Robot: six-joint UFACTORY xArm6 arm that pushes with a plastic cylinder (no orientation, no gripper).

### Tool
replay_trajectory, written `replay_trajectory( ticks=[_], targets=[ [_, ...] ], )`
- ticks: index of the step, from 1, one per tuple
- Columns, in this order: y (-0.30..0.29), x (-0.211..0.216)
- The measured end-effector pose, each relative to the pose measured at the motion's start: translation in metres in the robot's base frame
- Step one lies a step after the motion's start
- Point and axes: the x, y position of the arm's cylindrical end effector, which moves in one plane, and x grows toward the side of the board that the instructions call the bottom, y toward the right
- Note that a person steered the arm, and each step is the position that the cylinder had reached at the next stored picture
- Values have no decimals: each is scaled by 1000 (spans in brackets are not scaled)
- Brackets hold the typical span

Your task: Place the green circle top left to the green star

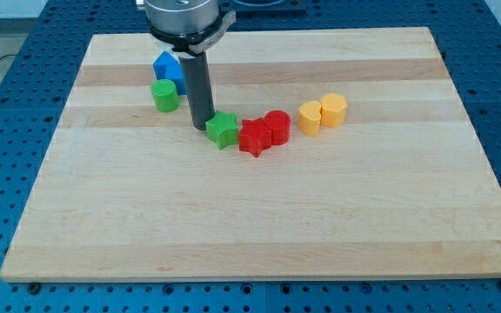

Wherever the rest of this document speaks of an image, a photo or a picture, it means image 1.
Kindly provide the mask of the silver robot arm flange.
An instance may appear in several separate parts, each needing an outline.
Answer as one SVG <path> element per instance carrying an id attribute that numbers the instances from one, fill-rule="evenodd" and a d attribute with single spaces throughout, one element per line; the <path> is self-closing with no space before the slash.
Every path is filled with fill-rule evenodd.
<path id="1" fill-rule="evenodd" d="M 218 0 L 143 0 L 142 8 L 157 45 L 186 57 L 207 51 L 236 22 Z"/>

